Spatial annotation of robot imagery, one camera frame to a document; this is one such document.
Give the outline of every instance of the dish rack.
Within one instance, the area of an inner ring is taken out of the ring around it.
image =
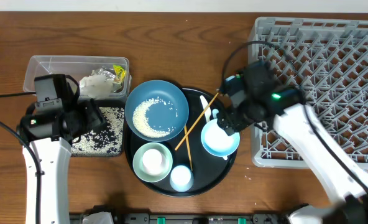
[[[249,63],[267,60],[286,85],[300,86],[322,124],[358,165],[368,170],[368,21],[260,17],[249,40]],[[251,127],[252,160],[259,167],[306,169],[284,138]]]

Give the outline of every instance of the wood grain surface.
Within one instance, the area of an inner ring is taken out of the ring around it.
[[[165,79],[214,93],[224,60],[247,40],[260,16],[368,20],[368,14],[0,12],[0,94],[22,91],[33,55],[126,57],[132,89],[147,80]],[[241,52],[230,70],[244,66],[246,58],[246,51]],[[33,96],[0,99],[0,120],[16,127],[33,101]],[[190,198],[149,190],[124,155],[71,158],[70,211],[104,203],[122,213],[229,214],[286,210],[303,202],[329,205],[312,172],[258,168],[251,160],[249,131],[241,138],[228,176],[209,192]],[[21,147],[0,128],[0,223],[24,223],[25,195]]]

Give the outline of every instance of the yellow package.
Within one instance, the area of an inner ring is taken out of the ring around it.
[[[124,76],[126,74],[126,71],[120,66],[120,65],[114,65],[114,70],[116,74],[116,78],[114,82],[118,84],[122,84],[124,80]]]

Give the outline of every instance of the wooden chopstick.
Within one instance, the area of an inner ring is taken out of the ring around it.
[[[204,110],[202,111],[202,113],[199,115],[199,117],[196,119],[196,121],[194,122],[194,124],[192,124],[191,128],[188,130],[188,132],[184,135],[183,139],[178,143],[178,145],[176,146],[175,150],[177,151],[177,149],[183,144],[183,141],[188,137],[188,135],[192,132],[192,129],[194,129],[195,125],[198,124],[199,120],[202,118],[202,116],[205,114],[205,111],[210,107],[210,105],[213,103],[213,101],[217,98],[217,96],[219,95],[219,92],[217,92],[215,94],[215,96],[213,97],[213,99],[211,99],[211,101],[209,102],[209,104],[207,105],[207,107],[204,108]]]
[[[190,151],[190,140],[188,140],[188,136],[185,138],[185,141],[186,141],[186,150],[188,151],[188,158],[190,159],[191,171],[193,171],[193,169],[192,169],[192,160],[191,160],[191,151]]]

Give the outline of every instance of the green led indicator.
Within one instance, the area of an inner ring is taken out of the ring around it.
[[[272,94],[272,98],[276,99],[276,100],[279,100],[281,98],[280,95],[276,94],[276,93],[273,93]]]

